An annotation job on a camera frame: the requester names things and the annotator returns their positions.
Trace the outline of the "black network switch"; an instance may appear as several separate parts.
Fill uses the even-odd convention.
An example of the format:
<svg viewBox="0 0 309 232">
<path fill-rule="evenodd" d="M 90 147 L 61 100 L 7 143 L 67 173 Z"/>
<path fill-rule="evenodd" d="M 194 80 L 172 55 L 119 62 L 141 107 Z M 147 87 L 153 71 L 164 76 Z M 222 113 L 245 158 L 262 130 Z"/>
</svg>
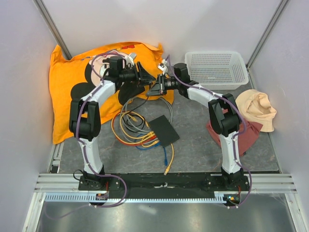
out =
<svg viewBox="0 0 309 232">
<path fill-rule="evenodd" d="M 165 115 L 161 115 L 149 122 L 151 130 L 155 133 L 162 147 L 171 145 L 180 139 Z"/>
</svg>

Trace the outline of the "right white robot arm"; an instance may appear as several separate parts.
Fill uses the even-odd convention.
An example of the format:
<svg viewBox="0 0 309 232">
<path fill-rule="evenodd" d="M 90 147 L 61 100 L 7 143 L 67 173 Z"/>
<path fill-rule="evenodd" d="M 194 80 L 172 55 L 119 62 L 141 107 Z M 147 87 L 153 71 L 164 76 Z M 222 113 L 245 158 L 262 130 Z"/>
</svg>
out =
<svg viewBox="0 0 309 232">
<path fill-rule="evenodd" d="M 147 91 L 146 96 L 163 96 L 169 90 L 178 90 L 187 99 L 196 101 L 208 108 L 211 127 L 219 135 L 222 149 L 220 183 L 226 190 L 248 190 L 250 182 L 244 175 L 239 160 L 238 134 L 241 124 L 235 98 L 232 94 L 218 94 L 205 89 L 190 79 L 185 63 L 174 65 L 173 76 L 160 74 Z"/>
</svg>

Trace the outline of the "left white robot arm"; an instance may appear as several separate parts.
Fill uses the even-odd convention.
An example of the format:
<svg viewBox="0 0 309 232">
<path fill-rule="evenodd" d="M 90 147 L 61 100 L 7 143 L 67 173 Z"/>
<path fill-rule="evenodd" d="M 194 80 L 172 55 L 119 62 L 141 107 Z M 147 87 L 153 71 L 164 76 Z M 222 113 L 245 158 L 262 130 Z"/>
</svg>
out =
<svg viewBox="0 0 309 232">
<path fill-rule="evenodd" d="M 111 178 L 104 172 L 98 151 L 100 107 L 114 93 L 119 94 L 118 101 L 124 104 L 155 81 L 140 62 L 134 61 L 135 58 L 135 53 L 118 55 L 110 52 L 99 68 L 91 61 L 92 73 L 98 77 L 99 83 L 82 98 L 71 101 L 69 129 L 78 140 L 84 158 L 79 190 L 102 190 Z"/>
</svg>

